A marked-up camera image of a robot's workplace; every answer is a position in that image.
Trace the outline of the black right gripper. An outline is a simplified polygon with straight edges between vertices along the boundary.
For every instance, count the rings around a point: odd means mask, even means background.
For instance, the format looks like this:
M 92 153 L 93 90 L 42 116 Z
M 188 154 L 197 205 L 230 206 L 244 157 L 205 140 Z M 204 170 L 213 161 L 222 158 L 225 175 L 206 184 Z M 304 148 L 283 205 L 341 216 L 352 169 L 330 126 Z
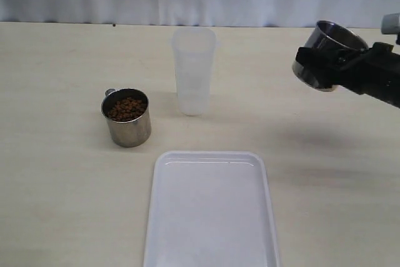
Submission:
M 376 42 L 362 51 L 300 47 L 295 75 L 313 89 L 339 85 L 399 107 L 399 55 L 392 44 Z

